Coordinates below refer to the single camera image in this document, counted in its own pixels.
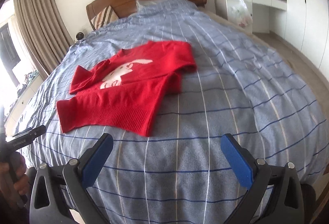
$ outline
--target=blue striped duvet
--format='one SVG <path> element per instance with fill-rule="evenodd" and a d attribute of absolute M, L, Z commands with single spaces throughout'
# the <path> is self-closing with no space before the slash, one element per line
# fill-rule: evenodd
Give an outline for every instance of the blue striped duvet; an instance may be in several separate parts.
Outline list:
<path fill-rule="evenodd" d="M 184 75 L 181 94 L 164 98 L 152 136 L 104 126 L 63 134 L 56 101 L 72 97 L 76 66 L 90 69 L 148 40 L 189 42 L 198 66 L 196 73 Z M 112 223 L 223 223 L 246 191 L 220 150 L 225 133 L 269 164 L 293 162 L 301 181 L 310 184 L 323 172 L 329 148 L 327 122 L 315 96 L 280 56 L 186 0 L 146 6 L 70 47 L 17 130 L 41 124 L 47 133 L 22 149 L 36 167 L 67 163 L 104 132 L 113 136 L 113 151 L 88 188 Z M 269 187 L 255 218 L 270 192 Z"/>

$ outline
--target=striped pillow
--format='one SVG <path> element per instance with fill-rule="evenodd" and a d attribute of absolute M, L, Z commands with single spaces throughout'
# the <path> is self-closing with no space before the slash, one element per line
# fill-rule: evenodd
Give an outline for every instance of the striped pillow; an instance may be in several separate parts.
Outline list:
<path fill-rule="evenodd" d="M 98 13 L 92 20 L 91 24 L 94 30 L 97 30 L 111 21 L 116 21 L 119 17 L 116 15 L 111 6 L 107 6 L 100 13 Z"/>

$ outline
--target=pillow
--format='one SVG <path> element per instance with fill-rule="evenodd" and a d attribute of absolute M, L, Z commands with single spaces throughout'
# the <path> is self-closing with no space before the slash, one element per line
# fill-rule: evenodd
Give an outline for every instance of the pillow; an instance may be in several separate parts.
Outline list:
<path fill-rule="evenodd" d="M 116 21 L 119 17 L 116 15 L 111 6 L 107 6 L 99 12 L 91 21 L 92 27 L 97 30 L 112 21 Z"/>
<path fill-rule="evenodd" d="M 163 1 L 168 1 L 168 0 L 136 0 L 137 11 L 139 11 L 140 9 L 144 8 L 147 5 L 156 5 Z"/>

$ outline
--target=sweater cuff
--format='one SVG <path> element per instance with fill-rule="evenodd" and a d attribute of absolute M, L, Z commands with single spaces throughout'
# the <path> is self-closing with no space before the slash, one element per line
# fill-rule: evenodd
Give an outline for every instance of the sweater cuff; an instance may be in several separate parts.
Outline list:
<path fill-rule="evenodd" d="M 78 100 L 73 97 L 69 100 L 56 103 L 57 113 L 63 133 L 86 125 L 109 125 L 149 137 L 153 118 L 150 110 L 132 108 L 131 106 L 78 106 Z"/>

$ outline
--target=red sweater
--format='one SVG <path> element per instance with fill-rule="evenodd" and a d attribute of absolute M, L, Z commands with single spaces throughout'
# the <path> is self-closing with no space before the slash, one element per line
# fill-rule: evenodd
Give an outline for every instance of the red sweater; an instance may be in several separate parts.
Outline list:
<path fill-rule="evenodd" d="M 118 54 L 90 71 L 78 66 L 70 94 L 58 101 L 63 132 L 85 125 L 110 125 L 150 136 L 165 94 L 181 92 L 181 72 L 195 72 L 190 44 L 152 42 Z"/>

